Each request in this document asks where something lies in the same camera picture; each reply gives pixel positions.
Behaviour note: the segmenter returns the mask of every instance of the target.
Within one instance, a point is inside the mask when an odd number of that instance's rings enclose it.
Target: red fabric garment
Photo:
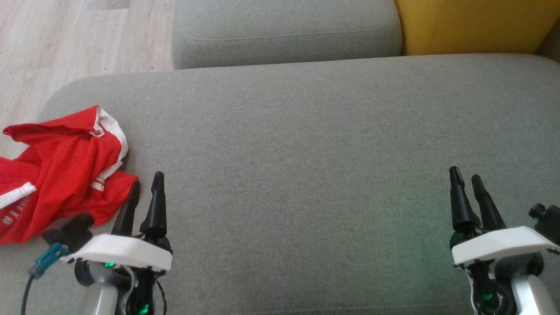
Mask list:
[[[4,134],[29,145],[0,157],[0,244],[23,243],[60,217],[89,212],[109,221],[137,176],[118,170],[128,151],[116,120],[98,106]]]

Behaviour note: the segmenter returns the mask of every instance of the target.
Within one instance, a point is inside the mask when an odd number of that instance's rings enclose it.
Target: mustard yellow pillow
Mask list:
[[[396,0],[403,55],[535,53],[560,0]]]

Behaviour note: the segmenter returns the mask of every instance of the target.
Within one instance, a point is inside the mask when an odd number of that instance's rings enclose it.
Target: wooden floor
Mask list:
[[[83,77],[171,70],[174,0],[0,0],[0,130]],[[0,156],[25,149],[0,135]]]

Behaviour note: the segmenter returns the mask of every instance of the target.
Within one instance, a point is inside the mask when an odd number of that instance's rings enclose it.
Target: gray fabric surface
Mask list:
[[[536,54],[560,62],[560,19],[548,33]]]
[[[471,314],[451,267],[448,168],[480,174],[509,226],[560,203],[560,65],[532,55],[88,78],[41,119],[95,104],[130,144],[125,170],[144,189],[136,228],[153,173],[166,174],[170,315]],[[45,248],[0,248],[6,314]],[[559,257],[544,257],[558,303]],[[72,273],[57,265],[34,284],[29,314],[74,313]]]
[[[175,69],[401,54],[393,0],[181,0]]]

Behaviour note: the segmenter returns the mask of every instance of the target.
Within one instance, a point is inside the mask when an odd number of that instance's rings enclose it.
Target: blue connector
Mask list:
[[[29,274],[35,279],[41,278],[50,266],[57,262],[62,256],[66,256],[67,254],[68,246],[60,243],[54,243],[46,250],[46,252],[35,260],[35,265],[29,269]]]

